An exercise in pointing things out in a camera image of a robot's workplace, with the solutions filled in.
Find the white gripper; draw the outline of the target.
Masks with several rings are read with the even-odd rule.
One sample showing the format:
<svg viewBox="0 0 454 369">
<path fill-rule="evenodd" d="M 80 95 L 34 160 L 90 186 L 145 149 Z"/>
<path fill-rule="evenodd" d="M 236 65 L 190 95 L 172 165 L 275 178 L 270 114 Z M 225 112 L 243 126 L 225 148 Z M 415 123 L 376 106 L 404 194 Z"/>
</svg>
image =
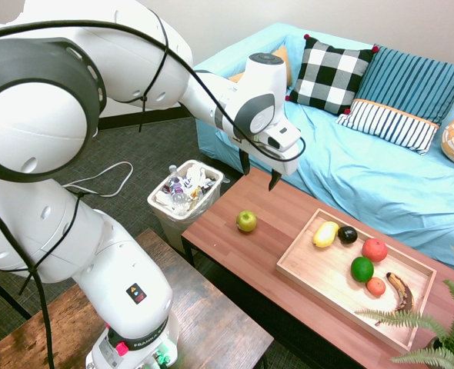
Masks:
<svg viewBox="0 0 454 369">
<path fill-rule="evenodd" d="M 231 137 L 231 143 L 239 148 L 239 160 L 244 175 L 248 175 L 250 172 L 250 155 L 273 169 L 268 186 L 268 190 L 272 191 L 283 175 L 291 175 L 297 169 L 300 156 L 298 140 L 300 138 L 300 134 L 261 133 L 250 140 Z"/>
</svg>

